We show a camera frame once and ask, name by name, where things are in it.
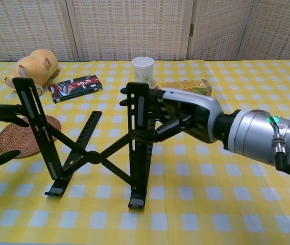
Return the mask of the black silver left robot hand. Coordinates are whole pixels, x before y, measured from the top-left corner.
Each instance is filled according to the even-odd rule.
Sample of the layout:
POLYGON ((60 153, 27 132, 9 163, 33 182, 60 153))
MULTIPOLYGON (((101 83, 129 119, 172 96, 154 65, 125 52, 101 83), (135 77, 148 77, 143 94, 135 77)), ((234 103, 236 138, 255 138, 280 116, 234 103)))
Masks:
MULTIPOLYGON (((19 115, 24 115, 22 105, 0 105, 0 121, 14 123, 20 127, 28 127, 29 124, 22 118, 18 117, 19 115)), ((19 154, 19 150, 13 150, 0 155, 0 165, 7 163, 19 154)))

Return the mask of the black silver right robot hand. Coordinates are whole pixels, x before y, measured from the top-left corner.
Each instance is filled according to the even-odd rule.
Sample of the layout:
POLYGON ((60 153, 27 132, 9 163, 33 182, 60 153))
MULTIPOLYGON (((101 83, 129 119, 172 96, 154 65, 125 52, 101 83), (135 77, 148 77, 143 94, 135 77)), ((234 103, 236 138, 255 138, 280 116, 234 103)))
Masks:
POLYGON ((130 130, 131 137, 155 143, 183 131, 201 142, 217 141, 213 128, 223 111, 215 98, 171 88, 150 88, 148 95, 150 118, 162 125, 153 130, 130 130))

